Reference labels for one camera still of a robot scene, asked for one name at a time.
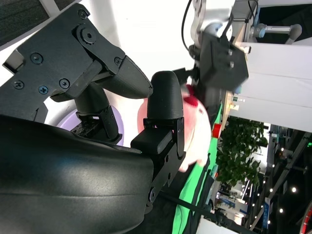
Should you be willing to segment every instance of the screw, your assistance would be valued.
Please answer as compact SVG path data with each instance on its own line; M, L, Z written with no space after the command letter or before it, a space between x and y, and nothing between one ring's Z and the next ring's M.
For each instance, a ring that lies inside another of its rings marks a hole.
M39 53L32 53L30 55L30 60L34 63L34 64L41 64L43 61L43 57L41 56L41 54Z
M41 94L47 94L49 91L47 86L44 86L44 85L40 86L38 90L39 90L39 93L41 93Z
M68 89L69 88L69 80L68 79L60 79L59 85L63 89Z
M116 57L116 58L114 59L114 61L115 61L115 64L116 64L116 65L120 65L120 64L121 64L121 59L120 59L119 57Z
M22 88L24 88L24 83L20 80L15 80L13 83L13 86L16 89L22 89Z
M148 196L148 200L153 202L153 201L155 201L155 198L156 198L155 188L151 188L150 194Z
M86 19L86 18L88 17L87 12L86 12L85 10L82 10L82 9L78 10L78 15L79 15L79 17L82 18L83 20Z

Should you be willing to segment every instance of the white panel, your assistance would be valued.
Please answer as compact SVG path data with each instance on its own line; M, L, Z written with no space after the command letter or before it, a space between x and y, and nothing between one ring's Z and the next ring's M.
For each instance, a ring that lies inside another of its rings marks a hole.
M60 11L55 1L53 0L39 0L39 1L41 2L44 10L46 11L49 17L59 15Z
M304 40L295 41L293 45L307 45L312 46L312 38L307 38Z
M215 223L201 219L196 234L237 234L230 229L219 227Z
M312 79L312 47L297 45L242 43L251 46L247 55L250 73Z
M250 72L248 80L242 86L240 95L290 105L312 107L312 79Z
M312 132L312 108L244 96L239 98L245 99L245 102L239 103L239 111L231 110L231 116Z

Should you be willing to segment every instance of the white wall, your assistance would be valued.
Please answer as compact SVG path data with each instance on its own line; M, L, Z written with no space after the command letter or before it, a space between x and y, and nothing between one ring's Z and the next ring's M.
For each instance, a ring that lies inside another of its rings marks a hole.
M312 47L243 43L249 79L230 115L312 132Z

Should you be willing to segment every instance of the black cable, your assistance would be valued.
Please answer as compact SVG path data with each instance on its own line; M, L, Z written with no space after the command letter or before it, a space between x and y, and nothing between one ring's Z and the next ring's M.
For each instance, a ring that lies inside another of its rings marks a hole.
M252 14L252 17L253 17L253 24L254 24L254 22L255 22L255 17L256 17L257 14L258 14L259 3L258 3L257 0L253 0L253 1L254 1L255 4L257 5L257 6L256 6L255 14L254 14L254 11L253 11L253 9L252 9L252 6L250 5L250 0L248 0L248 6L249 6L250 12L251 12L251 14Z
M186 9L184 12L184 16L183 16L183 20L182 20L182 27L181 27L182 42L183 42L183 45L187 51L189 51L189 48L187 48L187 46L185 44L185 40L184 40L184 23L185 23L186 15L187 15L187 12L189 11L191 2L192 2L192 0L189 0L189 2L187 3L187 6L186 6Z
M226 37L226 33L228 32L228 30L229 30L231 24L233 23L233 20L234 20L234 16L233 16L233 14L232 14L232 12L231 12L230 18L229 18L229 22L228 22L227 25L225 26L225 29L224 29L224 31L223 31L221 37Z

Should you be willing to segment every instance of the metal rod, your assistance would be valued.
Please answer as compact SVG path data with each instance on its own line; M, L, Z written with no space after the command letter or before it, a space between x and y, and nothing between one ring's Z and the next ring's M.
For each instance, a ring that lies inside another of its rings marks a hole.
M293 167L294 163L297 161L298 157L301 155L302 151L304 150L304 148L308 144L308 140L309 140L310 136L311 136L311 133L305 133L303 135L301 141L299 142L296 150L294 151L294 153L292 155L292 160L286 165L286 167L285 167L284 171L282 172L281 176L278 178L277 182L275 183L273 191L269 195L269 199L273 198L273 196L275 195L277 189L279 188L279 186L285 180L286 176L288 175L288 173L290 171L289 169ZM257 218L252 223L252 226L250 227L250 230L254 229L254 227L256 226L257 222L261 218L262 214L263 214L263 208L261 208L260 212L257 215Z
M266 33L281 33L281 34L289 34L291 28L289 26L266 26Z

